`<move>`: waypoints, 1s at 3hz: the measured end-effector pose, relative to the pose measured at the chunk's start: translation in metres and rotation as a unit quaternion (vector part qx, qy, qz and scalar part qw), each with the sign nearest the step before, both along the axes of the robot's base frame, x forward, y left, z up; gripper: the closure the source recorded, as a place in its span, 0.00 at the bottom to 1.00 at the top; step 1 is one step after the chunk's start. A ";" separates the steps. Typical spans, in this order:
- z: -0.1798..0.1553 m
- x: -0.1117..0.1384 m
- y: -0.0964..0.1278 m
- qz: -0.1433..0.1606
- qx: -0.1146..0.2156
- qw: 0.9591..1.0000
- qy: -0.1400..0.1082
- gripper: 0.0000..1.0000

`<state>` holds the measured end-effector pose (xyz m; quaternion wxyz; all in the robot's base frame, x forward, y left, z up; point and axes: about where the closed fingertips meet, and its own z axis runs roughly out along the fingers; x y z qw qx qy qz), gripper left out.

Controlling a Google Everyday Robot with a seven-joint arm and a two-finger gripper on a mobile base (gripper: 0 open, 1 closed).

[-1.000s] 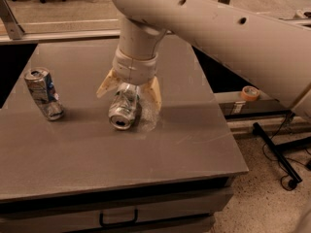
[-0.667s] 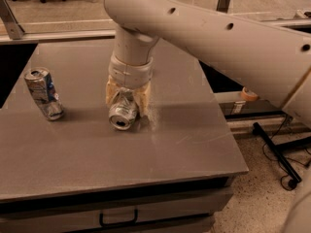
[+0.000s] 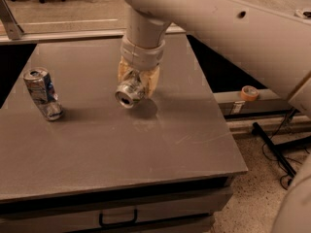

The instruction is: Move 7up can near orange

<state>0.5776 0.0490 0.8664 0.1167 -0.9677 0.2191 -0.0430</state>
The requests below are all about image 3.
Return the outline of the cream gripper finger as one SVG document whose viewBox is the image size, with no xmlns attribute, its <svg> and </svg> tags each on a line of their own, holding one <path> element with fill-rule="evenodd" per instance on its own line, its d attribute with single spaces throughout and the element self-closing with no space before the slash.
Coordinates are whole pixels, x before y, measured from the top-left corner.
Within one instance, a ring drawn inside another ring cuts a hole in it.
<svg viewBox="0 0 311 233">
<path fill-rule="evenodd" d="M 123 83 L 129 80 L 132 76 L 133 68 L 131 65 L 122 57 L 118 67 L 118 82 Z"/>
<path fill-rule="evenodd" d="M 150 98 L 156 90 L 159 78 L 159 71 L 159 66 L 156 66 L 152 70 L 140 72 L 140 80 L 144 87 L 145 98 Z"/>
</svg>

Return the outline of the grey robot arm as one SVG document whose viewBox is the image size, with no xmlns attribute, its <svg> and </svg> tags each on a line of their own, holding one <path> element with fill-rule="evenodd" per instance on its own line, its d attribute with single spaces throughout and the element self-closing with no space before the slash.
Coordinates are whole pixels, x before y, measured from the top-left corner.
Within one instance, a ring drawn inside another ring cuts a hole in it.
<svg viewBox="0 0 311 233">
<path fill-rule="evenodd" d="M 138 70 L 161 61 L 175 23 L 311 117 L 311 23 L 240 0 L 124 0 L 121 54 Z"/>
</svg>

